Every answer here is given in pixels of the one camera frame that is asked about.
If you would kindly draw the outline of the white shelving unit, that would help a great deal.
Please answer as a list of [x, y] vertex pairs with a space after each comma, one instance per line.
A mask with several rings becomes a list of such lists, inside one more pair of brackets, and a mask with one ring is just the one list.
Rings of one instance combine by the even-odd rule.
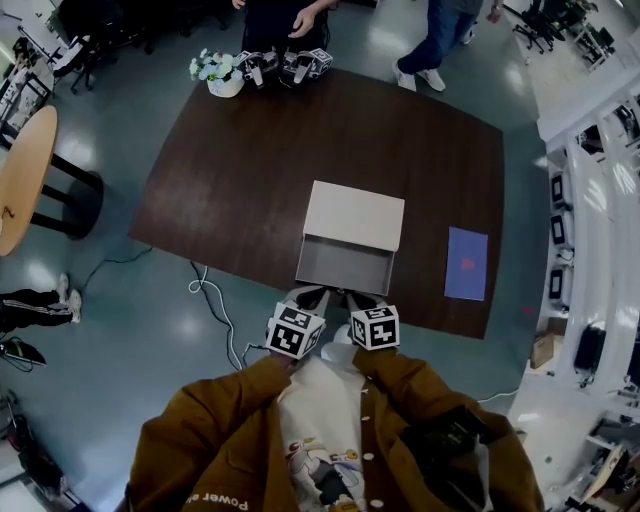
[[[626, 86], [548, 144], [549, 247], [539, 325], [559, 325], [560, 382], [610, 397], [640, 351], [640, 84]], [[595, 372], [577, 371], [582, 331], [606, 331]]]

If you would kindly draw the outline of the black suitcase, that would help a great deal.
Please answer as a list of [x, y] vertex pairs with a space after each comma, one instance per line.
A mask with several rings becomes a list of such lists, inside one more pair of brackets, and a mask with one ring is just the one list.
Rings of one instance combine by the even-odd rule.
[[577, 371], [595, 372], [604, 347], [606, 331], [594, 325], [588, 325], [580, 336], [574, 359]]

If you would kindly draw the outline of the white flower pot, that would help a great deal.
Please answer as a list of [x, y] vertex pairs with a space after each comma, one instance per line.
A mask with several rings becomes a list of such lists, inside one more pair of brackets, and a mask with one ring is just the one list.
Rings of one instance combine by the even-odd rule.
[[192, 80], [205, 82], [209, 92], [220, 98], [236, 96], [244, 86], [244, 75], [236, 56], [204, 48], [189, 63]]

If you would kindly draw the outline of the dark wooden table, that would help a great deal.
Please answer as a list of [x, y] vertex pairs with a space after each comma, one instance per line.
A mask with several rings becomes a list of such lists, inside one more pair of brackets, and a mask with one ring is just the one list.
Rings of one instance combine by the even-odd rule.
[[491, 299], [444, 294], [448, 232], [485, 234], [497, 277], [504, 201], [499, 129], [453, 106], [333, 69], [306, 87], [197, 86], [167, 136], [129, 234], [218, 270], [294, 282], [311, 188], [325, 181], [400, 198], [390, 283], [403, 322], [484, 337]]

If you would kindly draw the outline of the black bag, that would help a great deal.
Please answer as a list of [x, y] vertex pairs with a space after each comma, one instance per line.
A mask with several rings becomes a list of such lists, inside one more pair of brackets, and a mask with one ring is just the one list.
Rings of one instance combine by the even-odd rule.
[[17, 336], [0, 340], [0, 359], [27, 372], [36, 366], [46, 366], [44, 356], [34, 346], [22, 341]]

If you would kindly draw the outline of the spare hand-held gripper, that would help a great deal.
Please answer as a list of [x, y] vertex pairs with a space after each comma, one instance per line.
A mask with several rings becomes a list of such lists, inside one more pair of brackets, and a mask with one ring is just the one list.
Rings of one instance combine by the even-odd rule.
[[299, 88], [306, 81], [316, 80], [333, 63], [333, 57], [322, 48], [294, 53], [287, 50], [283, 56], [279, 71], [279, 81], [289, 88]]
[[279, 57], [274, 49], [268, 52], [242, 51], [236, 56], [236, 64], [244, 79], [253, 82], [257, 88], [278, 77]]

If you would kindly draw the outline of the round light wooden table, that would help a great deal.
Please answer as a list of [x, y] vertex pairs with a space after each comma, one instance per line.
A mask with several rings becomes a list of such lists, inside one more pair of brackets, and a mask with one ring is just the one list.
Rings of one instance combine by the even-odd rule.
[[11, 254], [31, 225], [86, 237], [104, 199], [104, 181], [55, 153], [58, 113], [46, 106], [23, 126], [0, 168], [0, 257]]

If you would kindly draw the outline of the white printed shirt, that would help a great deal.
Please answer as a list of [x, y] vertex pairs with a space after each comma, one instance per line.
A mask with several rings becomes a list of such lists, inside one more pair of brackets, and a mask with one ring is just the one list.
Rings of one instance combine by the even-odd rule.
[[361, 452], [365, 377], [355, 350], [331, 343], [277, 399], [286, 466], [300, 512], [367, 512]]

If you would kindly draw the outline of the person's left forearm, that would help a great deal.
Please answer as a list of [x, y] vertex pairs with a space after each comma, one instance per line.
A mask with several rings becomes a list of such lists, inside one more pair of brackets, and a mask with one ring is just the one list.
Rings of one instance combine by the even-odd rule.
[[262, 405], [290, 384], [292, 360], [268, 355], [245, 370], [181, 388], [147, 421], [138, 447], [212, 454]]

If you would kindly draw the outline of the person's right forearm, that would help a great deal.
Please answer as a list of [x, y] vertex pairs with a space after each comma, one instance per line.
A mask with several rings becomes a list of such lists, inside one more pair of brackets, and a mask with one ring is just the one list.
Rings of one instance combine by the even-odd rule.
[[359, 348], [353, 363], [389, 397], [407, 423], [422, 423], [465, 406], [488, 427], [493, 439], [518, 440], [504, 416], [490, 413], [476, 400], [452, 390], [424, 360], [409, 358], [395, 349], [369, 352]]

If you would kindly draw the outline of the purple booklet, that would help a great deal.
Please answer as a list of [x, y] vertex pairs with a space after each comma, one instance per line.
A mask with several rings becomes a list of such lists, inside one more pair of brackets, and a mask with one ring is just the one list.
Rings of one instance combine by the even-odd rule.
[[484, 301], [487, 280], [488, 235], [461, 228], [448, 230], [444, 296]]

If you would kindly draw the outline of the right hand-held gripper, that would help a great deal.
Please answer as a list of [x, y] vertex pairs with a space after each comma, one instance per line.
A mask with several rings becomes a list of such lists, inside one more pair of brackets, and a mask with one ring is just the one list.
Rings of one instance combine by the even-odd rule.
[[351, 339], [355, 344], [365, 350], [395, 348], [400, 344], [397, 309], [384, 298], [359, 292], [344, 293], [341, 307], [350, 313]]

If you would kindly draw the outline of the black office chair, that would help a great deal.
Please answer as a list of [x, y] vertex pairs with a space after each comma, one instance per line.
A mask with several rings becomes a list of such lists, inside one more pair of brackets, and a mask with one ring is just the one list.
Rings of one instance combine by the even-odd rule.
[[536, 47], [543, 55], [554, 50], [555, 41], [565, 41], [555, 21], [543, 11], [543, 0], [532, 0], [528, 9], [521, 12], [520, 20], [512, 31], [525, 37], [528, 50]]

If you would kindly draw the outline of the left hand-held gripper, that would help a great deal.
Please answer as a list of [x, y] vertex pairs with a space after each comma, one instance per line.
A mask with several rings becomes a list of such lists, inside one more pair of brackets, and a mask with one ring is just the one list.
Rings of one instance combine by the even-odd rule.
[[317, 345], [326, 327], [331, 290], [303, 286], [287, 293], [276, 304], [268, 321], [265, 346], [293, 359], [303, 359]]

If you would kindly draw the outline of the brown jacket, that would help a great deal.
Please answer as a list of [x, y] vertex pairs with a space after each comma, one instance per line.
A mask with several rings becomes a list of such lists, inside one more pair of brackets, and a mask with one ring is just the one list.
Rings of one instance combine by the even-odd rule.
[[125, 512], [544, 512], [509, 421], [394, 349], [270, 354], [147, 421]]

